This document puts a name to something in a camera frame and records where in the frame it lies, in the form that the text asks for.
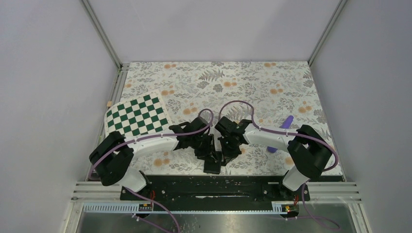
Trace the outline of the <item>black leather card holder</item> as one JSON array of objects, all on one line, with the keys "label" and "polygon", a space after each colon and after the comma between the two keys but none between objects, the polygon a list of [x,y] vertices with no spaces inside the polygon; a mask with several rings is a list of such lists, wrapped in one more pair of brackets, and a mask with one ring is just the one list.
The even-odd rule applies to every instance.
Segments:
[{"label": "black leather card holder", "polygon": [[222,166],[222,152],[221,151],[211,151],[209,155],[205,157],[203,172],[207,174],[218,175],[221,172]]}]

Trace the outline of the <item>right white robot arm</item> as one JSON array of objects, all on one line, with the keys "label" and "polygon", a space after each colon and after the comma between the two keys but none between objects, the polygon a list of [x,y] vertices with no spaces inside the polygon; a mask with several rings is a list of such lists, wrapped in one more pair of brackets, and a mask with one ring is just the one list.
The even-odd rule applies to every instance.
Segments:
[{"label": "right white robot arm", "polygon": [[320,177],[332,156],[329,145],[309,125],[290,132],[282,128],[259,128],[247,119],[236,123],[222,117],[215,129],[221,134],[218,140],[224,158],[238,156],[242,144],[272,147],[290,155],[294,165],[283,176],[278,188],[285,200],[295,197],[302,184]]}]

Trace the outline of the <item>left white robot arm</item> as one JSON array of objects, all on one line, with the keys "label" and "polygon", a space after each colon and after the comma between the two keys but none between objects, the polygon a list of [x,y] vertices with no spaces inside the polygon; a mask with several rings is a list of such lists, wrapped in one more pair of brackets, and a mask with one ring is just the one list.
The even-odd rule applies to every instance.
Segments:
[{"label": "left white robot arm", "polygon": [[212,123],[198,116],[191,122],[171,125],[156,133],[127,137],[111,132],[89,155],[92,169],[103,186],[119,184],[132,191],[140,200],[149,197],[151,187],[142,171],[130,167],[142,156],[162,151],[200,147]]}]

